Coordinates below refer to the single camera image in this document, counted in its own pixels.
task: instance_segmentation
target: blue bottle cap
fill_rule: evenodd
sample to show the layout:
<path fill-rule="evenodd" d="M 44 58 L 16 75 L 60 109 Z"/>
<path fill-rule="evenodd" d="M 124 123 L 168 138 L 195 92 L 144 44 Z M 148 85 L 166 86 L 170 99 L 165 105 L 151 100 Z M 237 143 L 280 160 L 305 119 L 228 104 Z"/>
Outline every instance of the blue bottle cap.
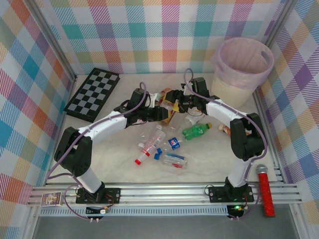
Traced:
<path fill-rule="evenodd" d="M 163 151 L 161 150 L 161 148 L 158 148 L 158 153 L 161 155 L 163 154 Z"/>
<path fill-rule="evenodd" d="M 160 159 L 160 155 L 159 155 L 158 153 L 156 153 L 156 154 L 154 155 L 154 159 L 159 160 L 159 159 Z"/>

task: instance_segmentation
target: red microphone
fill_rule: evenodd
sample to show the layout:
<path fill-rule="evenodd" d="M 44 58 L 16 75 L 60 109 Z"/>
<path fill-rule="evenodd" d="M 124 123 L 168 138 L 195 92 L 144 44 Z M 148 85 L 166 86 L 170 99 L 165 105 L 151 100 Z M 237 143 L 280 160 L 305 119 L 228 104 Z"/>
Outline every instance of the red microphone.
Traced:
<path fill-rule="evenodd" d="M 265 215 L 266 217 L 274 217 L 275 208 L 274 208 L 273 198 L 271 196 L 267 171 L 268 171 L 268 168 L 263 164 L 259 164 L 256 168 L 256 172 L 258 173 L 258 176 L 259 176 L 259 182 L 260 182 L 259 190 L 261 193 L 261 197 L 263 198 Z"/>

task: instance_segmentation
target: plaid wall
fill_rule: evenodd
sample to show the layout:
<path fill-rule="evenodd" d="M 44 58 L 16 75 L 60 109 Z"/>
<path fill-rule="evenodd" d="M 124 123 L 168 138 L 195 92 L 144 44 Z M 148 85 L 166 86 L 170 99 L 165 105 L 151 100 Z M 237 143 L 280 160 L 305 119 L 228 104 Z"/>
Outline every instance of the plaid wall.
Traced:
<path fill-rule="evenodd" d="M 285 0 L 37 2 L 74 71 L 88 74 L 94 67 L 117 73 L 187 67 L 211 72 L 210 57 L 225 39 L 265 41 Z"/>
<path fill-rule="evenodd" d="M 0 0 L 0 238 L 17 238 L 71 81 L 22 0 Z"/>
<path fill-rule="evenodd" d="M 319 0 L 299 1 L 272 51 L 275 66 L 259 89 L 282 165 L 300 186 L 319 238 Z"/>

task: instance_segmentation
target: chessboard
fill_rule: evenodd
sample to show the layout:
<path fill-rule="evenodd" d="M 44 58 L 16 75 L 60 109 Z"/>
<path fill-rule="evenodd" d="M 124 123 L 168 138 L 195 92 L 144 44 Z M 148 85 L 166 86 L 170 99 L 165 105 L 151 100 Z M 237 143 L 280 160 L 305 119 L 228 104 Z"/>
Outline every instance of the chessboard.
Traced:
<path fill-rule="evenodd" d="M 119 74 L 94 68 L 64 111 L 69 116 L 94 122 L 119 80 Z"/>

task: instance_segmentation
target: trash can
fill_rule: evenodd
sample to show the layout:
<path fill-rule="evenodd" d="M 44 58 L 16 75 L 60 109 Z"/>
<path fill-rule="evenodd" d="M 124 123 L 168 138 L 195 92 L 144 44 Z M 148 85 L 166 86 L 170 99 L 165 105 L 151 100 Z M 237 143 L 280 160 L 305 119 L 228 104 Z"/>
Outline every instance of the trash can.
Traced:
<path fill-rule="evenodd" d="M 215 70 L 211 93 L 238 108 L 265 82 L 274 56 L 263 43 L 249 38 L 226 40 L 211 57 Z"/>

